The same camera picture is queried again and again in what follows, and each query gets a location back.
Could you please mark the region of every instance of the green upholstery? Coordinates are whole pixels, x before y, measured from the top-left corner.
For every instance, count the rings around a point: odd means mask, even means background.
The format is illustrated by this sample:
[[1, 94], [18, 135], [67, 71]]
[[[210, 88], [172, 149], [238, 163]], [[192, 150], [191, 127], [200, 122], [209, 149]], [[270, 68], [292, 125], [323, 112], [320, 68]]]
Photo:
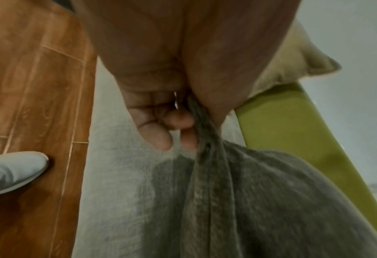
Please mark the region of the green upholstery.
[[278, 86], [236, 110], [250, 148], [283, 150], [332, 180], [377, 230], [377, 202], [298, 84]]

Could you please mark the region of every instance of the hand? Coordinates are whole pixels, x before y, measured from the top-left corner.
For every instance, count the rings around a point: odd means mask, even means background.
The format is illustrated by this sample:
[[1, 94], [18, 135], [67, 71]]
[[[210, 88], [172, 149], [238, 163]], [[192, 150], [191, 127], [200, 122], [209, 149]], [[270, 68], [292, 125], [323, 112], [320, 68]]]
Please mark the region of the hand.
[[216, 127], [248, 97], [292, 22], [300, 0], [73, 0], [140, 135], [172, 147], [170, 130], [194, 150], [194, 121], [174, 106], [192, 90]]

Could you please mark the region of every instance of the beige pillow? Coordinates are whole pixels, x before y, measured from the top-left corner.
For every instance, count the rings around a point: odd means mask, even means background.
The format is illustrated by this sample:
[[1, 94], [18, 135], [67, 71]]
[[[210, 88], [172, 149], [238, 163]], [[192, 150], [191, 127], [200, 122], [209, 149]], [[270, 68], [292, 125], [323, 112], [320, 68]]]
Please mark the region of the beige pillow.
[[320, 51], [295, 20], [282, 45], [256, 81], [249, 98], [273, 86], [296, 82], [303, 77], [331, 74], [341, 69], [339, 63]]

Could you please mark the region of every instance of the brown floor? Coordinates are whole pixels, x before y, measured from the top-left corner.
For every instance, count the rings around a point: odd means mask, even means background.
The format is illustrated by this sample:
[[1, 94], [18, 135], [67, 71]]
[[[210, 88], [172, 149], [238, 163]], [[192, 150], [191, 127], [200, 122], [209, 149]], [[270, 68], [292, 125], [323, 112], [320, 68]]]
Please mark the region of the brown floor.
[[0, 258], [71, 256], [95, 66], [72, 14], [47, 0], [0, 1], [0, 154], [36, 150], [54, 160], [0, 196]]

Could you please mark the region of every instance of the shoe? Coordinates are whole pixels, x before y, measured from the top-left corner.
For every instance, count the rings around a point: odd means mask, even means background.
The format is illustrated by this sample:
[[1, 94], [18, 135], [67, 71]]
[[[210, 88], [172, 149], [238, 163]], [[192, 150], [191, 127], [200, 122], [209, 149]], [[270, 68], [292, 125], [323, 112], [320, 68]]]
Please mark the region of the shoe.
[[41, 175], [49, 165], [49, 158], [35, 151], [0, 155], [0, 194], [20, 188]]

